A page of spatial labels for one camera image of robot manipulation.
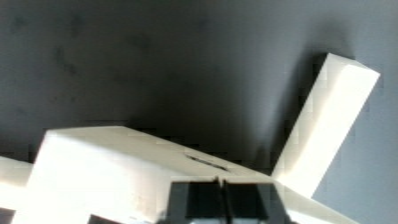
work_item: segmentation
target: angled white panel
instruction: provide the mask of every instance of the angled white panel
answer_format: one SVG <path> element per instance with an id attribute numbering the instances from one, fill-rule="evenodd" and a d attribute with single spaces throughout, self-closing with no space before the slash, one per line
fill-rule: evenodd
<path id="1" fill-rule="evenodd" d="M 271 173 L 305 197 L 312 196 L 378 75 L 357 61 L 326 55 Z"/>
<path id="2" fill-rule="evenodd" d="M 12 224 L 85 224 L 90 214 L 124 224 L 156 223 L 170 182 L 214 177 L 271 183 L 266 175 L 124 127 L 51 130 Z M 296 222 L 355 224 L 278 183 L 275 186 Z"/>

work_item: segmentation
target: gray background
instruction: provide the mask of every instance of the gray background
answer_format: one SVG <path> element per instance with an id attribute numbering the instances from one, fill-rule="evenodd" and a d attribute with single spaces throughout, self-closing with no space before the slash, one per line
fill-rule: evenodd
<path id="1" fill-rule="evenodd" d="M 382 78 L 314 199 L 398 222 L 398 1 L 0 1 L 0 154 L 126 125 L 270 173 L 325 53 Z"/>

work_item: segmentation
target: white plastic piece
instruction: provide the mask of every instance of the white plastic piece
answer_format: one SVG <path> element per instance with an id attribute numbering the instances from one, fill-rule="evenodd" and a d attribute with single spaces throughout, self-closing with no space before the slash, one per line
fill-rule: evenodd
<path id="1" fill-rule="evenodd" d="M 19 209 L 26 198 L 31 164 L 0 157 L 0 207 Z"/>
<path id="2" fill-rule="evenodd" d="M 326 55 L 271 178 L 310 198 L 380 74 Z"/>
<path id="3" fill-rule="evenodd" d="M 51 130 L 12 224 L 87 224 L 90 214 L 124 224 L 156 223 L 170 182 L 214 177 L 234 183 L 271 183 L 264 174 L 124 127 Z M 275 186 L 298 223 L 312 217 L 325 223 L 355 224 L 277 182 Z"/>

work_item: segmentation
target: plastic part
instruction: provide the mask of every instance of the plastic part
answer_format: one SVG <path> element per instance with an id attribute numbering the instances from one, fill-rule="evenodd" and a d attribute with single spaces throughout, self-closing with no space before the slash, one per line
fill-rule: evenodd
<path id="1" fill-rule="evenodd" d="M 326 55 L 271 178 L 310 198 L 376 83 L 378 73 Z"/>
<path id="2" fill-rule="evenodd" d="M 12 224 L 87 224 L 90 215 L 119 223 L 156 223 L 170 183 L 216 178 L 230 184 L 275 184 L 291 221 L 305 217 L 307 224 L 355 224 L 264 174 L 124 127 L 46 132 Z"/>

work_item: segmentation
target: white panel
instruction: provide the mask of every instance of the white panel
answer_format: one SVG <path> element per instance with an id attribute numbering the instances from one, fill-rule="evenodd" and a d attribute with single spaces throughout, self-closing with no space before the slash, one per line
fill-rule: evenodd
<path id="1" fill-rule="evenodd" d="M 328 54 L 271 178 L 310 197 L 360 112 L 378 73 Z"/>

